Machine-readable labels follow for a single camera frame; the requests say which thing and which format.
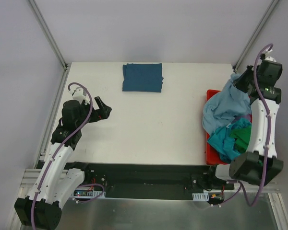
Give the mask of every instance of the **white wall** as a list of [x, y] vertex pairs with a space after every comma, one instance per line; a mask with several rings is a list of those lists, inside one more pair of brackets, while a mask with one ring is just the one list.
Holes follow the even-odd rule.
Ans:
[[282, 195], [288, 211], [288, 0], [281, 1], [272, 15], [261, 36], [240, 67], [253, 65], [257, 53], [268, 43], [274, 43], [272, 56], [283, 64], [283, 74], [276, 86], [282, 89], [282, 103], [276, 118], [276, 150], [278, 157], [284, 161], [284, 170], [277, 180], [282, 185]]
[[271, 0], [37, 0], [67, 62], [235, 64]]
[[25, 0], [0, 0], [0, 230], [32, 167], [62, 75]]

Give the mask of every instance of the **navy folded towel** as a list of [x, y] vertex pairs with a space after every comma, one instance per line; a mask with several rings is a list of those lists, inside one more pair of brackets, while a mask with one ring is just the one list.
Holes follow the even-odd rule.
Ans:
[[123, 91], [161, 92], [162, 64], [123, 65]]

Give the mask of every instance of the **folded cloth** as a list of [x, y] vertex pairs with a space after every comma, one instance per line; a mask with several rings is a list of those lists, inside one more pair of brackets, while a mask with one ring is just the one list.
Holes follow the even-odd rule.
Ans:
[[241, 74], [233, 73], [223, 90], [211, 97], [204, 106], [202, 124], [209, 135], [227, 126], [237, 116], [251, 114], [248, 95], [232, 85]]
[[161, 92], [162, 64], [123, 65], [123, 91]]
[[246, 128], [237, 128], [231, 131], [230, 137], [236, 140], [235, 149], [238, 150], [239, 153], [245, 153], [248, 148], [251, 138], [251, 129], [252, 126], [248, 126]]
[[251, 126], [245, 118], [241, 118], [233, 124], [216, 129], [215, 133], [208, 139], [208, 143], [219, 153], [220, 159], [226, 163], [230, 163], [236, 157], [240, 156], [238, 150], [235, 149], [235, 139], [230, 137], [234, 129], [242, 129]]

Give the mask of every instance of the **white table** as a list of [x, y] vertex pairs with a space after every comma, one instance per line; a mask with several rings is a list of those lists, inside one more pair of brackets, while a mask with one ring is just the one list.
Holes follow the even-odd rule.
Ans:
[[67, 85], [74, 81], [87, 87], [93, 98], [100, 96], [112, 112], [109, 119], [82, 129], [69, 162], [205, 164], [206, 91], [223, 88], [231, 65], [163, 63], [162, 92], [152, 93], [123, 92], [123, 64], [72, 63], [53, 130], [63, 103], [72, 99]]

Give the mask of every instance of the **red plastic basket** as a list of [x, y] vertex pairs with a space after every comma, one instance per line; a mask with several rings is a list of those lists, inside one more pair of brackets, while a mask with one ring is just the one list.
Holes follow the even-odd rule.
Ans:
[[[219, 90], [207, 90], [207, 100], [215, 95]], [[206, 164], [215, 165], [215, 164], [227, 164], [221, 161], [217, 151], [206, 142]]]

